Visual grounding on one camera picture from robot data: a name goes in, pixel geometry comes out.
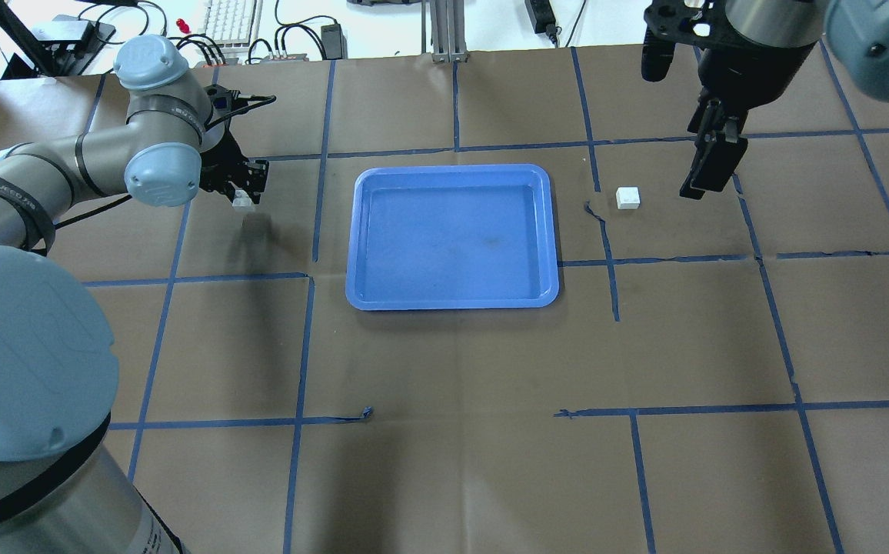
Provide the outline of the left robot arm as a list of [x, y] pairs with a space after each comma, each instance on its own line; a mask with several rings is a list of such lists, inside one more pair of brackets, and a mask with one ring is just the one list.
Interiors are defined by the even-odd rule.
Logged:
[[269, 164], [230, 124], [275, 97], [199, 84], [160, 35], [129, 39], [114, 73], [124, 124], [0, 151], [0, 553], [187, 552], [106, 449], [114, 334], [48, 253], [91, 199], [176, 207], [205, 190], [252, 210]]

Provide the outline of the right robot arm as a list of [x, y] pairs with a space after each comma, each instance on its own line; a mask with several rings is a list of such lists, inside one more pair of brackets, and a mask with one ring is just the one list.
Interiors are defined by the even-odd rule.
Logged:
[[684, 199], [725, 189], [750, 111], [779, 99], [820, 41], [864, 95], [889, 104], [889, 1], [652, 1], [644, 22], [645, 81], [667, 76], [680, 43], [702, 53]]

